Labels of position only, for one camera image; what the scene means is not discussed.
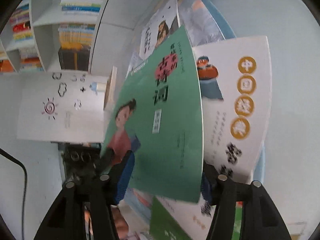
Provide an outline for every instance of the white wall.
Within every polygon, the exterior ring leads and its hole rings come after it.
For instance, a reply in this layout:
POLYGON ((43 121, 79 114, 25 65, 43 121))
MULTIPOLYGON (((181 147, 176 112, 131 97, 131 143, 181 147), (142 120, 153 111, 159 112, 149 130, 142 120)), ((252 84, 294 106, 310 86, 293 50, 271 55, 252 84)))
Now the white wall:
POLYGON ((320 221, 320 27, 301 0, 211 0, 237 37, 269 40, 273 97, 265 188, 291 233, 320 221))
MULTIPOLYGON (((23 84, 22 75, 0 76, 0 148, 27 169, 25 240, 32 240, 61 190, 61 175, 56 144, 16 139, 23 84)), ((0 213, 17 240, 21 239, 23 183, 22 169, 0 156, 0 213)))

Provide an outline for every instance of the cartoon man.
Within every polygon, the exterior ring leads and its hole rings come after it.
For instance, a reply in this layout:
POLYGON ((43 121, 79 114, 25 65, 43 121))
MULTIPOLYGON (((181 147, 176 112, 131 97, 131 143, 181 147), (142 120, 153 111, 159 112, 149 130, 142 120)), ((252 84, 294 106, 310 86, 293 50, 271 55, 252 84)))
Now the cartoon man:
POLYGON ((214 65, 209 64, 207 56, 198 58, 197 70, 200 82, 201 95, 209 99, 223 100, 218 82, 218 70, 214 65))

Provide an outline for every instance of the blue book cover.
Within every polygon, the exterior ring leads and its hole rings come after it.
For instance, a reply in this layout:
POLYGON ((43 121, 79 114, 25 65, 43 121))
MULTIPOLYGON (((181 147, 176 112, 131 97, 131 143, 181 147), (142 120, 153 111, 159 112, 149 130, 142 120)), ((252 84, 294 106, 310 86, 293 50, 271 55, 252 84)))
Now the blue book cover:
POLYGON ((99 7, 92 6, 62 6, 62 11, 89 11, 89 12, 99 12, 99 7))

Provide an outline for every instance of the black cable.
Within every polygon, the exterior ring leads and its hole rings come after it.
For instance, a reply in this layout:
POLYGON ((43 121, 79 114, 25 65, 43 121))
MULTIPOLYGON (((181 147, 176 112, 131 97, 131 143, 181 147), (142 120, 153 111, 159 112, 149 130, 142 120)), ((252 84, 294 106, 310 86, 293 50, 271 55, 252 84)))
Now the black cable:
POLYGON ((25 166, 20 161, 18 161, 16 158, 12 157, 10 154, 5 152, 1 148, 0 148, 0 155, 7 158, 9 161, 12 161, 13 163, 19 165, 23 169, 23 172, 24 172, 24 189, 23 189, 22 212, 21 212, 21 235, 22 235, 22 240, 24 240, 24 207, 25 207, 25 203, 26 203, 26 191, 27 191, 27 181, 28 181, 27 170, 26 170, 25 166))

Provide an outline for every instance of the green book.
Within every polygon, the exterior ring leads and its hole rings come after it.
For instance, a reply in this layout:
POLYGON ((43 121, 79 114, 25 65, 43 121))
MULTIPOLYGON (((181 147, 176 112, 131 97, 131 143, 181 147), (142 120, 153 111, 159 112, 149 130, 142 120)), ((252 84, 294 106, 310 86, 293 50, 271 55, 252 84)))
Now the green book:
POLYGON ((198 202, 203 166, 199 80, 184 27, 170 35, 125 80, 111 116, 104 148, 119 163, 135 155, 129 187, 198 202))
POLYGON ((152 203, 150 234, 156 240, 192 240, 155 197, 152 203))

